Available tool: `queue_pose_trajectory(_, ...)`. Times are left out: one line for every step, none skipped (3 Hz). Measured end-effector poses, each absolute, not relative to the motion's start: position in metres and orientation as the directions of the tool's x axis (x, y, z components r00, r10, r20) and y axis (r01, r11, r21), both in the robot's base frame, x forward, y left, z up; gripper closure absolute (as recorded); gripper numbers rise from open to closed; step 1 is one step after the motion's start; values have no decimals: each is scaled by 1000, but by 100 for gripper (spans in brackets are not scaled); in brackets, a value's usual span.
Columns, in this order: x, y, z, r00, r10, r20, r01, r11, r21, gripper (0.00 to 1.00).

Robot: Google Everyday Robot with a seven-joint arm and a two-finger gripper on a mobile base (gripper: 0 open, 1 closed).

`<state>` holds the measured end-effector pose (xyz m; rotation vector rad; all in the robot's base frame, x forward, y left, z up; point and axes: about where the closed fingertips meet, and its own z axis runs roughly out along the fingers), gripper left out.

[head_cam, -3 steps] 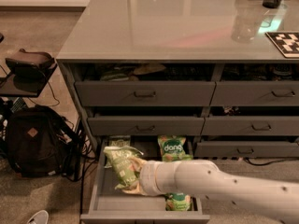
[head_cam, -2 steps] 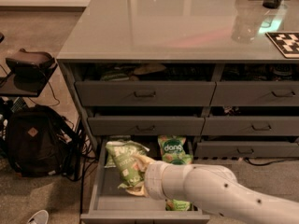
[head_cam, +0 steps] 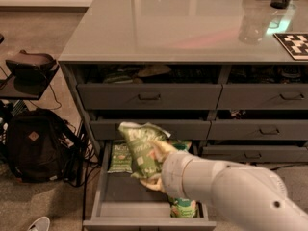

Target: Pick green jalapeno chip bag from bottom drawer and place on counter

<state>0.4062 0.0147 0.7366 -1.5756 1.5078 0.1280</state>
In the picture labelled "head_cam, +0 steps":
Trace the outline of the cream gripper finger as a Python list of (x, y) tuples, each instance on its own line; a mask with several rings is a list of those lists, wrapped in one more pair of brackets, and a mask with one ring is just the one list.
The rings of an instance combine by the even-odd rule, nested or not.
[(177, 149), (165, 141), (151, 141), (151, 147), (154, 150), (155, 159), (162, 163), (169, 154), (175, 153)]
[(156, 192), (161, 192), (165, 193), (165, 188), (163, 186), (162, 178), (157, 178), (157, 179), (141, 179), (140, 180), (141, 184), (144, 185), (146, 188), (156, 191)]

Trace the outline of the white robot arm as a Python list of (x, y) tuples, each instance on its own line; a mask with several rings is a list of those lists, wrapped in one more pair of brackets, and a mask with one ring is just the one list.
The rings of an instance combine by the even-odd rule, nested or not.
[(148, 145), (162, 164), (158, 191), (213, 207), (244, 231), (308, 231), (308, 215), (273, 171), (203, 159), (164, 141)]

